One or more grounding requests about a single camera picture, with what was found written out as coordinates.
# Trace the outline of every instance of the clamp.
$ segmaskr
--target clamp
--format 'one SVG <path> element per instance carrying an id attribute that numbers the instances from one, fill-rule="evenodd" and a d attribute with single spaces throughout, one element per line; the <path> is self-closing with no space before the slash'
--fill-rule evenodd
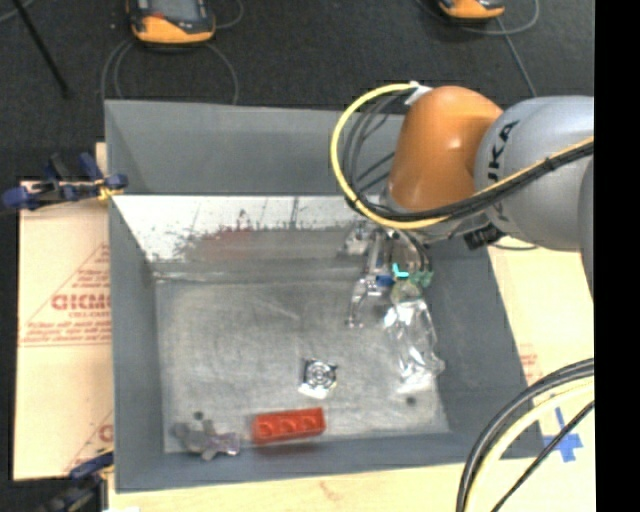
<path id="1" fill-rule="evenodd" d="M 69 170 L 55 153 L 49 158 L 41 180 L 29 188 L 14 187 L 2 194 L 2 202 L 6 208 L 15 210 L 36 210 L 54 204 L 75 202 L 81 199 L 98 198 L 106 200 L 113 194 L 121 193 L 129 184 L 124 174 L 104 176 L 95 159 L 89 153 L 79 157 L 80 168 L 89 178 L 90 183 L 64 183 L 62 176 L 68 176 Z"/>

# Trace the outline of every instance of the wire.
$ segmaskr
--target wire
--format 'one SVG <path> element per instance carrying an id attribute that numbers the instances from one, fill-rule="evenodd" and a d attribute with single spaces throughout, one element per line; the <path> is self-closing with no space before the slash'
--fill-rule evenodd
<path id="1" fill-rule="evenodd" d="M 235 17 L 235 19 L 228 23 L 216 25 L 216 30 L 226 30 L 228 28 L 235 27 L 238 23 L 240 23 L 240 20 L 242 20 L 242 18 L 244 17 L 244 5 L 240 0 L 236 0 L 236 3 L 238 4 L 239 9 L 238 15 Z"/>
<path id="2" fill-rule="evenodd" d="M 100 77 L 100 99 L 103 103 L 107 96 L 107 92 L 106 92 L 107 77 L 109 74 L 109 70 L 111 68 L 111 64 L 114 63 L 114 61 L 115 63 L 113 64 L 113 86 L 115 89 L 115 93 L 118 98 L 125 97 L 122 92 L 122 87 L 120 85 L 120 68 L 125 55 L 131 50 L 131 48 L 133 48 L 135 43 L 136 43 L 135 39 L 125 39 L 124 41 L 120 42 L 107 57 L 107 60 L 102 68 L 102 73 Z M 222 53 L 222 51 L 219 48 L 215 47 L 212 43 L 206 43 L 204 47 L 208 48 L 211 52 L 216 54 L 220 58 L 220 60 L 222 60 L 224 65 L 227 67 L 227 70 L 231 75 L 231 80 L 233 81 L 233 97 L 231 99 L 231 104 L 236 105 L 240 97 L 240 82 L 238 80 L 238 75 L 236 73 L 235 68 L 233 67 L 229 59 L 226 57 L 226 55 Z"/>
<path id="3" fill-rule="evenodd" d="M 467 457 L 458 487 L 456 512 L 462 512 L 465 510 L 469 490 L 476 478 L 478 468 L 482 463 L 485 452 L 496 441 L 502 428 L 509 422 L 511 417 L 519 410 L 519 408 L 537 396 L 551 391 L 558 386 L 593 376 L 594 369 L 593 358 L 560 368 L 559 370 L 541 378 L 525 389 L 522 393 L 518 394 L 493 417 L 476 440 L 476 443 Z"/>
<path id="4" fill-rule="evenodd" d="M 561 402 L 593 393 L 593 390 L 593 381 L 590 381 L 586 384 L 582 384 L 567 391 L 563 391 L 562 393 L 558 393 L 557 395 L 548 398 L 540 405 L 534 407 L 528 413 L 519 418 L 511 427 L 509 427 L 509 429 L 500 437 L 498 442 L 496 442 L 496 444 L 487 453 L 486 457 L 478 467 L 478 470 L 475 473 L 475 481 L 472 482 L 472 484 L 469 486 L 468 506 L 464 510 L 468 510 L 471 512 L 476 508 L 475 505 L 477 502 L 477 494 L 473 494 L 473 489 L 482 488 L 482 482 L 486 479 L 486 475 L 488 474 L 489 469 L 498 460 L 500 460 L 500 457 L 502 457 L 503 453 L 507 450 L 511 443 L 513 443 L 513 441 L 515 441 L 527 427 L 529 427 L 536 421 L 539 421 L 542 416 L 557 407 Z"/>
<path id="5" fill-rule="evenodd" d="M 440 15 L 434 13 L 430 8 L 428 8 L 422 0 L 414 0 L 414 2 L 418 4 L 418 6 L 425 13 L 427 13 L 429 16 L 437 20 L 439 23 L 442 23 L 443 25 L 456 26 L 457 28 L 459 28 L 460 30 L 463 30 L 464 32 L 470 32 L 472 34 L 480 34 L 483 36 L 504 36 L 504 35 L 520 34 L 521 32 L 525 32 L 526 30 L 529 30 L 530 28 L 532 28 L 540 18 L 540 0 L 533 0 L 533 4 L 534 4 L 533 15 L 531 16 L 529 21 L 525 22 L 524 24 L 518 27 L 510 28 L 508 30 L 505 29 L 504 27 L 502 27 L 501 30 L 476 29 L 476 28 L 471 28 L 471 27 L 466 27 L 464 25 L 456 24 L 451 19 L 443 19 Z"/>
<path id="6" fill-rule="evenodd" d="M 555 437 L 551 440 L 551 442 L 544 447 L 544 449 L 540 452 L 540 454 L 535 458 L 535 460 L 527 467 L 527 469 L 522 473 L 522 475 L 518 478 L 515 484 L 504 494 L 502 498 L 493 506 L 491 512 L 498 512 L 502 506 L 506 503 L 506 501 L 513 496 L 513 494 L 529 479 L 529 477 L 533 474 L 533 472 L 540 466 L 540 464 L 549 456 L 549 454 L 554 450 L 554 448 L 569 434 L 578 424 L 589 414 L 596 406 L 595 400 L 592 400 L 587 405 L 585 405 L 582 410 L 576 414 L 571 421 L 569 421 L 561 430 L 558 432 Z"/>
<path id="7" fill-rule="evenodd" d="M 467 199 L 458 201 L 440 208 L 421 212 L 394 212 L 393 214 L 385 214 L 380 212 L 375 205 L 370 203 L 366 197 L 360 195 L 354 190 L 349 180 L 340 166 L 338 156 L 338 144 L 340 135 L 349 118 L 363 105 L 369 101 L 390 93 L 407 92 L 410 89 L 417 88 L 415 83 L 397 83 L 389 84 L 362 95 L 354 101 L 338 119 L 335 125 L 330 142 L 330 160 L 333 172 L 335 174 L 338 185 L 342 189 L 350 206 L 359 213 L 369 218 L 373 222 L 392 229 L 418 230 L 433 226 L 442 222 L 454 219 L 470 217 L 474 214 L 481 213 L 483 210 L 502 200 L 504 197 L 514 193 L 528 183 L 538 179 L 544 174 L 555 170 L 562 165 L 582 158 L 593 153 L 593 136 L 587 137 L 577 144 L 568 146 L 558 151 L 548 158 L 534 163 L 533 165 L 520 169 L 512 173 L 505 179 L 496 182 L 483 190 L 480 190 Z M 366 121 L 362 122 L 362 118 L 356 121 L 356 125 L 362 124 L 366 126 Z M 349 138 L 353 138 L 353 130 L 349 134 Z M 353 171 L 347 168 L 347 173 L 353 174 Z"/>
<path id="8" fill-rule="evenodd" d="M 500 18 L 498 18 L 498 25 L 500 25 L 500 27 L 502 27 L 502 29 L 504 31 L 504 39 L 505 39 L 505 41 L 507 41 L 507 45 L 509 45 L 509 50 L 511 50 L 511 55 L 513 56 L 514 60 L 516 61 L 516 65 L 518 66 L 518 69 L 520 70 L 520 74 L 522 75 L 522 78 L 524 78 L 524 81 L 527 83 L 527 87 L 529 88 L 529 92 L 531 93 L 531 96 L 533 96 L 535 98 L 538 95 L 538 93 L 536 92 L 536 88 L 534 87 L 533 82 L 531 81 L 531 78 L 529 77 L 529 73 L 527 72 L 527 68 L 522 63 L 522 59 L 520 59 L 520 55 L 518 54 L 518 50 L 516 50 L 516 47 L 513 44 L 513 41 L 509 37 L 509 34 L 506 32 L 506 30 L 504 30 L 504 25 L 503 25 L 502 20 Z"/>
<path id="9" fill-rule="evenodd" d="M 133 41 L 130 39 L 125 39 L 124 41 L 121 41 L 120 43 L 118 43 L 118 45 L 111 51 L 111 53 L 107 57 L 107 60 L 105 61 L 104 66 L 102 66 L 102 72 L 100 73 L 101 103 L 104 103 L 105 99 L 107 98 L 107 76 L 109 74 L 109 69 L 111 68 L 111 63 L 119 55 L 119 53 L 127 44 L 132 44 L 132 43 Z"/>
<path id="10" fill-rule="evenodd" d="M 456 26 L 451 20 L 445 21 L 441 17 L 437 16 L 421 0 L 414 0 L 414 1 L 427 14 L 429 14 L 432 18 L 437 19 L 440 23 Z M 536 97 L 538 95 L 538 93 L 536 92 L 536 88 L 533 85 L 533 82 L 531 81 L 531 78 L 529 77 L 529 73 L 527 71 L 527 68 L 523 64 L 522 59 L 520 58 L 520 55 L 518 54 L 518 51 L 516 50 L 515 45 L 513 44 L 513 41 L 509 37 L 509 36 L 512 36 L 512 35 L 515 35 L 515 34 L 520 34 L 522 32 L 525 32 L 526 30 L 529 30 L 530 28 L 532 28 L 538 22 L 538 19 L 540 18 L 540 0 L 533 0 L 533 4 L 534 4 L 533 16 L 531 17 L 531 19 L 528 22 L 524 23 L 523 25 L 521 25 L 519 27 L 515 27 L 515 28 L 507 30 L 507 28 L 504 26 L 504 23 L 502 22 L 502 16 L 498 16 L 497 18 L 494 18 L 496 20 L 496 23 L 500 27 L 500 30 L 475 29 L 475 28 L 471 28 L 471 27 L 465 27 L 464 25 L 457 25 L 457 27 L 460 30 L 464 31 L 464 32 L 470 32 L 472 34 L 480 34 L 480 35 L 483 35 L 483 36 L 497 36 L 497 37 L 501 36 L 501 37 L 504 37 L 505 41 L 507 42 L 507 45 L 509 46 L 509 51 L 511 52 L 511 55 L 512 55 L 513 59 L 516 62 L 516 66 L 518 67 L 518 71 L 520 71 L 520 74 L 522 75 L 522 78 L 526 82 L 527 88 L 529 89 L 529 92 L 530 92 L 531 96 L 532 97 Z"/>
<path id="11" fill-rule="evenodd" d="M 35 0 L 26 0 L 26 1 L 22 2 L 22 7 L 24 7 L 26 9 L 33 2 L 35 2 Z M 3 14 L 2 16 L 0 16 L 0 23 L 4 23 L 5 21 L 10 20 L 16 14 L 18 14 L 18 9 L 13 9 L 13 10 L 9 11 L 8 13 Z"/>

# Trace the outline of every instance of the orange device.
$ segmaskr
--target orange device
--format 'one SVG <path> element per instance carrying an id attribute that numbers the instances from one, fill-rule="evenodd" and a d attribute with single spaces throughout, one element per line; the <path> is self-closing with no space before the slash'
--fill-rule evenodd
<path id="1" fill-rule="evenodd" d="M 126 9 L 133 34 L 148 45 L 189 46 L 215 32 L 208 0 L 126 0 Z"/>
<path id="2" fill-rule="evenodd" d="M 503 0 L 438 0 L 440 9 L 452 18 L 486 20 L 504 12 Z"/>

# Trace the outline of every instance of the red lego brick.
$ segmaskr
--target red lego brick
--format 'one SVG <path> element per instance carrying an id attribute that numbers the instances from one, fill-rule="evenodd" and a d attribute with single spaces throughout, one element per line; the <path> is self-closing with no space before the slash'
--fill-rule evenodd
<path id="1" fill-rule="evenodd" d="M 327 425 L 321 407 L 259 414 L 251 426 L 253 442 L 267 444 L 318 436 Z"/>

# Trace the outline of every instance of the yellow cable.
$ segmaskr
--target yellow cable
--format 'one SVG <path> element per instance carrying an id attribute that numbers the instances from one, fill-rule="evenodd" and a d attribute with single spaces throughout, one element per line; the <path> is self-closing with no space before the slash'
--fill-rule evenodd
<path id="1" fill-rule="evenodd" d="M 378 96 L 382 96 L 384 94 L 389 94 L 392 92 L 398 92 L 398 91 L 405 91 L 407 89 L 414 89 L 416 88 L 417 85 L 415 83 L 398 83 L 398 84 L 389 84 L 389 85 L 385 85 L 382 87 L 378 87 L 377 89 L 373 89 L 372 91 L 369 91 L 368 93 L 364 94 L 363 96 L 361 96 L 360 98 L 358 98 L 356 101 L 354 101 L 351 105 L 349 105 L 349 107 L 342 113 L 342 115 L 340 116 L 340 118 L 338 119 L 338 122 L 336 123 L 336 126 L 333 130 L 333 134 L 331 135 L 331 144 L 330 144 L 330 159 L 331 159 L 331 167 L 333 168 L 333 173 L 335 174 L 336 180 L 338 181 L 338 185 L 340 185 L 340 188 L 342 189 L 342 192 L 344 193 L 344 195 L 347 197 L 347 199 L 349 199 L 349 201 L 351 201 L 353 203 L 353 205 L 355 206 L 355 208 L 360 211 L 360 213 L 362 213 L 365 217 L 367 217 L 368 219 L 372 220 L 373 222 L 381 225 L 381 226 L 386 226 L 392 229 L 397 229 L 397 230 L 415 230 L 415 229 L 423 229 L 429 226 L 433 226 L 434 224 L 439 224 L 441 222 L 445 222 L 446 220 L 448 220 L 450 218 L 450 215 L 444 215 L 441 217 L 436 217 L 433 219 L 421 219 L 421 220 L 391 220 L 391 219 L 387 219 L 385 217 L 382 217 L 380 215 L 378 215 L 377 213 L 373 212 L 372 210 L 370 210 L 369 208 L 367 208 L 366 205 L 364 205 L 360 199 L 358 198 L 358 195 L 355 193 L 355 191 L 351 188 L 351 186 L 349 185 L 349 183 L 347 182 L 347 179 L 344 176 L 344 173 L 342 172 L 342 168 L 340 167 L 340 158 L 338 156 L 338 143 L 340 141 L 340 135 L 342 133 L 342 131 L 344 130 L 345 125 L 347 124 L 347 121 L 349 120 L 349 118 L 360 108 L 362 107 L 365 103 L 368 103 L 369 101 L 371 101 L 374 98 L 377 98 Z M 587 146 L 588 144 L 592 143 L 594 140 L 593 136 L 587 137 L 584 140 L 576 143 L 576 144 L 572 144 L 568 147 L 566 147 L 565 149 L 558 151 L 557 153 L 554 153 L 553 155 L 551 155 L 549 158 L 557 158 L 560 157 L 574 149 L 578 149 L 580 147 L 583 146 Z M 477 197 L 480 196 L 482 194 L 486 194 L 490 191 L 492 191 L 494 188 L 498 187 L 498 186 L 503 186 L 505 183 L 508 183 L 518 177 L 520 177 L 522 174 L 525 174 L 527 172 L 529 172 L 531 169 L 533 169 L 534 167 L 540 165 L 541 163 L 543 163 L 546 159 L 542 159 L 536 163 L 534 163 L 533 165 L 530 165 L 529 167 L 526 167 L 524 169 L 519 170 L 518 172 L 515 172 L 513 174 L 511 174 L 510 176 L 508 176 L 507 178 L 505 178 L 502 181 L 496 182 L 493 185 L 490 185 L 482 190 L 479 190 L 478 192 L 476 192 L 475 194 L 473 194 L 473 196 L 471 197 Z"/>
<path id="2" fill-rule="evenodd" d="M 499 438 L 498 442 L 489 450 L 486 457 L 483 459 L 482 463 L 478 467 L 476 472 L 476 478 L 469 488 L 468 493 L 468 502 L 465 510 L 471 512 L 474 510 L 476 505 L 476 500 L 474 499 L 473 489 L 481 489 L 482 481 L 486 478 L 488 474 L 488 470 L 500 460 L 500 457 L 504 454 L 504 452 L 511 446 L 511 443 L 522 434 L 522 432 L 535 423 L 539 421 L 542 416 L 547 414 L 551 409 L 554 409 L 558 406 L 560 402 L 564 402 L 571 398 L 580 397 L 582 395 L 586 395 L 588 393 L 594 392 L 594 382 L 593 378 L 589 378 L 589 382 L 581 384 L 580 386 L 573 387 L 562 393 L 554 395 L 541 404 L 535 406 L 525 415 L 523 415 L 518 421 L 516 421 L 509 429 Z"/>

